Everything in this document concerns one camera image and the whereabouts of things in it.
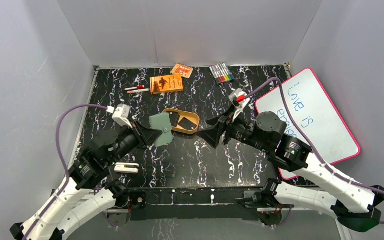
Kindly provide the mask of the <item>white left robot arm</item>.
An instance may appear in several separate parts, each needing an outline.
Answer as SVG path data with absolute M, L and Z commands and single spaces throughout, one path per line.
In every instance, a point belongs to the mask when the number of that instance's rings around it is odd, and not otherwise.
M 82 205 L 77 203 L 110 174 L 115 157 L 124 157 L 134 149 L 155 145 L 163 133 L 137 121 L 130 126 L 97 133 L 45 205 L 29 220 L 15 223 L 10 228 L 14 239 L 61 240 L 74 231 L 75 226 L 87 222 L 101 211 L 113 205 L 117 208 L 127 206 L 129 194 L 126 187 L 117 181 L 109 183 L 107 189 Z

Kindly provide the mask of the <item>mint green card holder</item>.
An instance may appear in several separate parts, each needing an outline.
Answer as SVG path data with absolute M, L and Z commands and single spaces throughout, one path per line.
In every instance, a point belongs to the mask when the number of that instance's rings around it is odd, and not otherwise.
M 162 112 L 149 117 L 150 128 L 161 131 L 161 135 L 156 139 L 155 146 L 161 147 L 173 141 L 172 124 L 170 114 Z

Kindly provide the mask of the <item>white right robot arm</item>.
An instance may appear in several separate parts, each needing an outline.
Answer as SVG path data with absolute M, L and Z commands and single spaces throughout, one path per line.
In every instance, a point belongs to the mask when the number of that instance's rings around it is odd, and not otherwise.
M 213 148 L 235 139 L 263 151 L 275 167 L 293 172 L 319 187 L 311 190 L 269 179 L 260 193 L 245 193 L 240 204 L 248 208 L 299 206 L 328 215 L 360 233 L 380 224 L 382 213 L 377 206 L 384 201 L 384 188 L 376 185 L 366 189 L 353 185 L 349 178 L 339 178 L 330 164 L 312 158 L 313 150 L 308 144 L 286 135 L 287 124 L 275 113 L 262 112 L 254 122 L 246 122 L 242 118 L 234 119 L 234 112 L 228 110 L 208 124 L 209 127 L 197 135 Z

